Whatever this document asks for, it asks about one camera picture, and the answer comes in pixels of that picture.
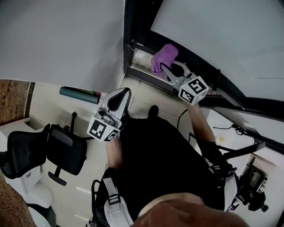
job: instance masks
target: black shoe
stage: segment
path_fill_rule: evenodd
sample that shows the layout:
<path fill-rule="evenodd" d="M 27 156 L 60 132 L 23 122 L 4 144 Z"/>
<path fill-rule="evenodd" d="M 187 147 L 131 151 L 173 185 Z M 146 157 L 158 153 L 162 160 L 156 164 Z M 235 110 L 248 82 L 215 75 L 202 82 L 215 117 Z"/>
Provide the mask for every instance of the black shoe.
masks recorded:
<path fill-rule="evenodd" d="M 159 108 L 156 105 L 151 106 L 149 110 L 148 118 L 155 118 L 158 116 L 158 113 L 159 113 Z"/>

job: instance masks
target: black office chair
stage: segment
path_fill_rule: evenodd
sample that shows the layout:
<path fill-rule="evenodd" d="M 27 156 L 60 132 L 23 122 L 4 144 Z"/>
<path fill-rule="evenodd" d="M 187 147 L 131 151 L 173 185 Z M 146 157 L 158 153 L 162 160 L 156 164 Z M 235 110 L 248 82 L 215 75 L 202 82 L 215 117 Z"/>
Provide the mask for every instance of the black office chair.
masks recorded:
<path fill-rule="evenodd" d="M 57 165 L 55 173 L 48 172 L 50 178 L 65 186 L 59 178 L 63 169 L 78 175 L 86 159 L 87 142 L 93 137 L 80 138 L 73 134 L 77 114 L 72 114 L 71 126 L 61 128 L 48 124 L 40 133 L 12 132 L 8 136 L 8 149 L 0 153 L 0 167 L 10 179 L 21 177 L 32 168 L 49 161 Z"/>

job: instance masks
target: green cylinder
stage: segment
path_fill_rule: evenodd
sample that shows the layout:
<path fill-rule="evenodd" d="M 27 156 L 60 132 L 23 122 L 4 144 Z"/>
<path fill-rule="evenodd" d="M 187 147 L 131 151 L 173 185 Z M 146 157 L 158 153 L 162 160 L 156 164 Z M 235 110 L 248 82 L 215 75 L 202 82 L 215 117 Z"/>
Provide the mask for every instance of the green cylinder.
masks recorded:
<path fill-rule="evenodd" d="M 65 95 L 71 98 L 76 98 L 79 100 L 83 100 L 86 102 L 98 104 L 99 103 L 99 96 L 96 94 L 91 94 L 84 92 L 82 90 L 77 90 L 75 88 L 70 87 L 61 87 L 59 90 L 59 94 Z"/>

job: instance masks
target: tiled floor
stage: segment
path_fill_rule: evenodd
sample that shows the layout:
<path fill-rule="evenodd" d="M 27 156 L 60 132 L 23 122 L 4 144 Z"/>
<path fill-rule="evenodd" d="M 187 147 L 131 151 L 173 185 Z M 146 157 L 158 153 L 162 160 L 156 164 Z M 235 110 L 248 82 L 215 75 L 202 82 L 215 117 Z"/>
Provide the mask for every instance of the tiled floor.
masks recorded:
<path fill-rule="evenodd" d="M 36 83 L 30 116 L 43 124 L 70 125 L 71 114 L 75 111 L 74 133 L 85 137 L 91 115 L 98 106 L 88 102 L 59 95 L 59 85 Z M 133 118 L 146 118 L 152 105 L 159 107 L 159 116 L 177 125 L 178 116 L 185 110 L 182 103 L 155 88 L 136 80 L 125 78 L 121 87 L 131 89 L 129 113 Z M 185 137 L 191 129 L 187 114 L 181 118 L 180 130 Z M 74 176 L 61 171 L 60 177 L 67 182 L 65 187 L 48 177 L 48 171 L 55 172 L 56 166 L 50 161 L 43 165 L 45 174 L 42 178 L 54 194 L 52 207 L 56 213 L 57 224 L 61 227 L 84 227 L 92 218 L 91 184 L 94 179 L 100 180 L 107 164 L 105 144 L 96 140 L 88 141 L 87 159 L 79 175 Z"/>

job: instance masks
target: person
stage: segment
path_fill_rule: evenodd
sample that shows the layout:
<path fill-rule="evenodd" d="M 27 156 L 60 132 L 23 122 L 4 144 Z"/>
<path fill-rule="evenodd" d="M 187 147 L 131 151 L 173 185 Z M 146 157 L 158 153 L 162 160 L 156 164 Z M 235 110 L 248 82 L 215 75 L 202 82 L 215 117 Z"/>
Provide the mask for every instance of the person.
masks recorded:
<path fill-rule="evenodd" d="M 185 105 L 202 155 L 219 158 L 199 105 Z M 151 107 L 147 119 L 129 119 L 120 137 L 106 143 L 106 152 L 108 169 L 103 179 L 113 180 L 134 226 L 247 226 L 238 216 L 224 212 L 224 188 L 216 187 L 208 163 L 180 132 L 158 117 L 157 106 Z M 102 181 L 96 196 L 98 214 L 108 198 Z"/>

